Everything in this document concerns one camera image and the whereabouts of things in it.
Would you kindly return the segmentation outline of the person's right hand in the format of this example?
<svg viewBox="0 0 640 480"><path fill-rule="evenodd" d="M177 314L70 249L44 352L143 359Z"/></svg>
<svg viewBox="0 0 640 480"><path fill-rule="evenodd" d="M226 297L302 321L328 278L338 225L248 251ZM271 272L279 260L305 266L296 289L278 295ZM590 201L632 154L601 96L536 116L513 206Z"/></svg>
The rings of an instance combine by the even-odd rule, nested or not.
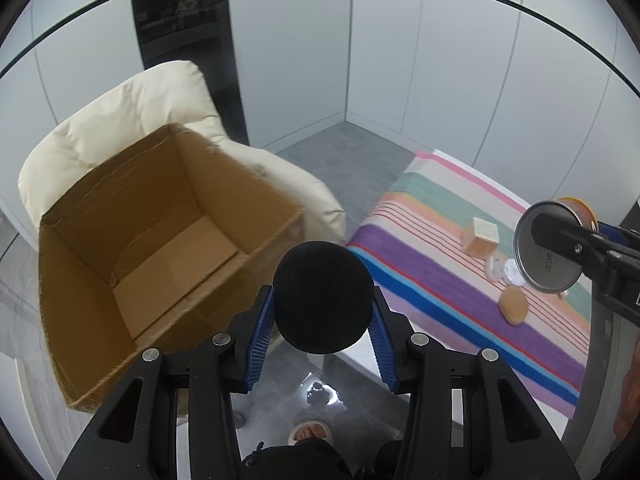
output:
<svg viewBox="0 0 640 480"><path fill-rule="evenodd" d="M623 380L620 393L620 407L618 408L613 430L617 440L627 437L640 411L640 341L636 338L631 363Z"/></svg>

